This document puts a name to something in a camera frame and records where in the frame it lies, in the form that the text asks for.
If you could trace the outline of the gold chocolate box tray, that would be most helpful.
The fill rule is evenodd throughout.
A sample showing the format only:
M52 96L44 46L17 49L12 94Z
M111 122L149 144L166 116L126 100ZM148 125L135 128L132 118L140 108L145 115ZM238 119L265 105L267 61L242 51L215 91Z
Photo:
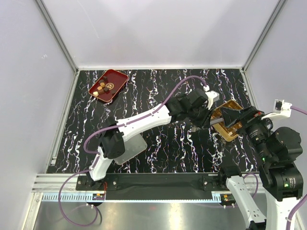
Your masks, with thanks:
M222 113L220 111L221 107L226 107L226 108L232 108L232 109L237 109L241 110L243 109L236 100L229 100L226 103L222 104L221 106L217 107L214 109L213 114L211 116L211 121L213 121L216 118L222 118ZM227 128L224 125L224 122L218 122L217 124L212 125L214 129L221 135L221 137L227 141L230 142L234 140L235 138L238 137L237 131L242 127L242 124L240 122L236 123L230 128Z

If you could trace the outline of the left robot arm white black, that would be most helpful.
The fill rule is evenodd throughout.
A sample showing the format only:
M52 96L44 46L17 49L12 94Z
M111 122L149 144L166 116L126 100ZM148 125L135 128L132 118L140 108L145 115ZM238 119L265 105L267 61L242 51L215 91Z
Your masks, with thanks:
M144 131L186 118L196 127L209 127L212 106L218 99L219 94L215 91L195 89L130 118L118 121L108 118L106 127L99 134L100 143L94 162L89 167L87 184L94 190L100 189L112 162L121 165L144 151L147 148L141 135Z

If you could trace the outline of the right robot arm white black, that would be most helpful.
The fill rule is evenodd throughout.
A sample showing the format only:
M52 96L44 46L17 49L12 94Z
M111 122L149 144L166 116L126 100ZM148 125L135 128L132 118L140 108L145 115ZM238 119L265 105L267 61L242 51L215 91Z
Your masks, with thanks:
M296 211L307 199L302 195L302 174L295 165L303 152L300 134L285 126L272 131L273 121L289 118L291 109L291 103L279 100L268 114L254 106L220 107L225 127L239 125L237 133L249 138L262 161L259 173L267 198L267 218L261 224L253 220L250 229L294 229Z

